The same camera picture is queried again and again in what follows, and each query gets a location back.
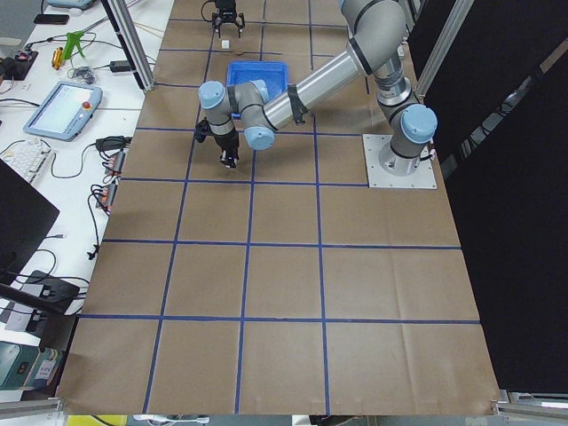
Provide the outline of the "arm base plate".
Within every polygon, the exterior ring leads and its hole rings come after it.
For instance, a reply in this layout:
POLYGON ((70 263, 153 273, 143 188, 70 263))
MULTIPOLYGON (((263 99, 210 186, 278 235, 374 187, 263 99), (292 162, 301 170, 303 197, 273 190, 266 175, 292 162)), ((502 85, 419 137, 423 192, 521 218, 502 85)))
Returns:
POLYGON ((372 189, 438 188, 428 147, 418 157, 405 159, 391 149, 391 135, 362 135, 368 187, 372 189))

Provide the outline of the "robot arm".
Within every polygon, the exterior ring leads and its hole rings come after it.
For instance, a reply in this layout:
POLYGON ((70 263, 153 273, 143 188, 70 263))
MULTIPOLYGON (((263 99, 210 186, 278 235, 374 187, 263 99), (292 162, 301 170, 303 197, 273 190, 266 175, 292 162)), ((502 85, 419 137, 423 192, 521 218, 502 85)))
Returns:
POLYGON ((404 75, 398 56, 406 32, 403 9, 396 1, 342 1, 340 10, 350 30, 345 50, 301 82, 290 84, 271 99, 264 81, 224 86, 207 81, 199 90, 206 116, 196 126, 194 139, 215 139, 220 161, 227 168, 239 159, 239 136, 233 116, 241 119, 249 147, 272 146, 277 130, 290 122, 304 123, 304 115, 321 101, 360 75, 372 76, 377 102, 393 130, 390 143, 379 154, 381 167, 394 176, 413 174, 422 161, 422 150, 438 126, 435 113, 418 102, 404 75))

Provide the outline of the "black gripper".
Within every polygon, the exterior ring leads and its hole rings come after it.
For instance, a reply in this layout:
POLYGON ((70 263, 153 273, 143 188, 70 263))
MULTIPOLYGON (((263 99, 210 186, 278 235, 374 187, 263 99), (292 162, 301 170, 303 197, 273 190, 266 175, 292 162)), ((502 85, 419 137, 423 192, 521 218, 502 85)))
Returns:
POLYGON ((244 14, 237 13, 235 0, 214 0, 216 11, 212 13, 211 25, 214 33, 220 37, 220 28, 225 23, 233 23, 238 28, 238 37, 241 38, 245 28, 244 14))
POLYGON ((231 130, 224 135, 214 135, 217 145, 221 148, 219 161, 226 165, 229 161, 231 168, 236 168, 239 160, 239 135, 236 129, 231 130))

